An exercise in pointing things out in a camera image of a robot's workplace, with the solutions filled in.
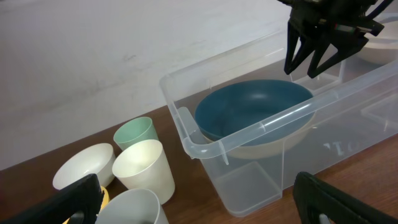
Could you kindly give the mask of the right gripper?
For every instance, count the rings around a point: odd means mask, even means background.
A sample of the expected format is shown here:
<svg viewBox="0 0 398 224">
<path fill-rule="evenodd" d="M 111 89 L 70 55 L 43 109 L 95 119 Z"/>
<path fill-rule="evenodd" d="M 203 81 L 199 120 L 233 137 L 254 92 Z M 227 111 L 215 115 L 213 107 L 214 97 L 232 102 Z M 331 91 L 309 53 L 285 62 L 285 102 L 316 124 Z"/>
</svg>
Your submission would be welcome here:
<svg viewBox="0 0 398 224">
<path fill-rule="evenodd" d="M 279 0 L 291 7 L 287 24 L 287 53 L 284 72 L 291 74 L 312 52 L 307 70 L 315 78 L 330 67 L 358 53 L 384 26 L 374 19 L 385 10 L 377 0 Z M 321 65 L 327 48 L 336 52 Z"/>
</svg>

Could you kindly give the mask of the dark blue large bowl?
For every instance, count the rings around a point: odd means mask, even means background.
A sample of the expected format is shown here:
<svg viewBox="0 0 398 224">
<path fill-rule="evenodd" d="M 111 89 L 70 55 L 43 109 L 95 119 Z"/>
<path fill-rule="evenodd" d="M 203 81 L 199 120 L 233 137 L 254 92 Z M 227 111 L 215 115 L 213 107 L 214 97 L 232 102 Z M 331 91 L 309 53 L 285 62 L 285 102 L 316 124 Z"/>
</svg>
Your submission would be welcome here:
<svg viewBox="0 0 398 224">
<path fill-rule="evenodd" d="M 217 141 L 313 98 L 305 87 L 283 80 L 249 80 L 206 96 L 195 110 L 201 132 Z"/>
</svg>

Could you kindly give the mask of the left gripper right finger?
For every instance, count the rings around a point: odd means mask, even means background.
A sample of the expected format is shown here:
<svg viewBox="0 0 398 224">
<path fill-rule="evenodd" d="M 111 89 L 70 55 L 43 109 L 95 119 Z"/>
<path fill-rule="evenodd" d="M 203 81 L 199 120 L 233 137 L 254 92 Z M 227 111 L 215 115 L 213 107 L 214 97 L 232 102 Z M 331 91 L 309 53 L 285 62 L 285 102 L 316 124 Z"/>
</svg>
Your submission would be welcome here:
<svg viewBox="0 0 398 224">
<path fill-rule="evenodd" d="M 308 172 L 296 175 L 293 196 L 302 223 L 397 224 L 397 219 L 363 203 Z"/>
</svg>

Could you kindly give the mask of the beige large bowl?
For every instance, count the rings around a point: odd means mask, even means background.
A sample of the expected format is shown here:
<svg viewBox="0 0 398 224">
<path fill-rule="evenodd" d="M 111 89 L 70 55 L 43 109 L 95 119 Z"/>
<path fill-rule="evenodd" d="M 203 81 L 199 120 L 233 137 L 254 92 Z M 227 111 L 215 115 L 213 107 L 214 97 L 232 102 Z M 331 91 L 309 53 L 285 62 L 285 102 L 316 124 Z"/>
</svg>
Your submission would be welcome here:
<svg viewBox="0 0 398 224">
<path fill-rule="evenodd" d="M 230 135 L 234 139 L 227 143 L 227 155 L 238 159 L 262 159 L 288 151 L 308 134 L 316 115 L 313 112 L 288 122 L 297 113 L 277 113 L 266 118 L 265 123 L 254 123 L 252 129 L 245 127 L 232 131 Z"/>
<path fill-rule="evenodd" d="M 397 13 L 382 13 L 375 21 L 384 29 L 378 36 L 366 34 L 369 42 L 356 55 L 367 62 L 385 65 L 397 60 Z"/>
</svg>

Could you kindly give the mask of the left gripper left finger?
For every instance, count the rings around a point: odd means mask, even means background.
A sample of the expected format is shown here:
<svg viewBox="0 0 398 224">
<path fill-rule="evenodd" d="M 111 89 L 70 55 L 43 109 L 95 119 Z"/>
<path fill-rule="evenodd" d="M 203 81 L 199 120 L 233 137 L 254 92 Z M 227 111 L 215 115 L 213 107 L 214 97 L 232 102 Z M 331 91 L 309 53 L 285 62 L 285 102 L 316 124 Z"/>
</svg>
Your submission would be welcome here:
<svg viewBox="0 0 398 224">
<path fill-rule="evenodd" d="M 53 197 L 7 219 L 5 224 L 91 223 L 97 220 L 104 192 L 96 174 L 88 174 Z"/>
</svg>

